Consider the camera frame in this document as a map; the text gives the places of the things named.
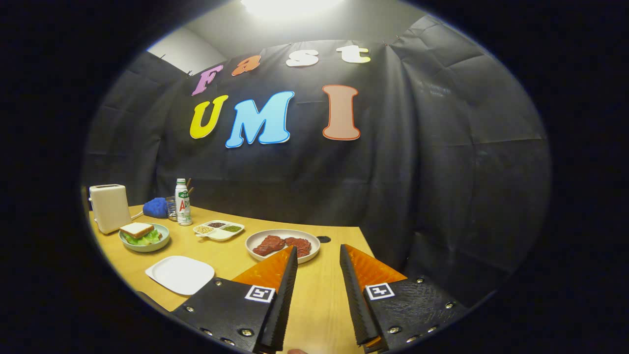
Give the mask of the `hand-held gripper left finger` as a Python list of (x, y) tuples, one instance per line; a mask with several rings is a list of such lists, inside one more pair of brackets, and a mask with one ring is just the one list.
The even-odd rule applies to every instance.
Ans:
[(170, 316), (239, 354), (275, 354), (283, 350), (296, 275), (296, 247), (285, 247), (234, 279), (211, 279)]

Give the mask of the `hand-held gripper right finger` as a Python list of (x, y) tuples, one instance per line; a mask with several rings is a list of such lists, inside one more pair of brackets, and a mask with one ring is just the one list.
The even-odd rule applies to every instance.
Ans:
[(408, 278), (348, 244), (340, 267), (357, 345), (400, 352), (463, 318), (461, 302), (426, 276)]

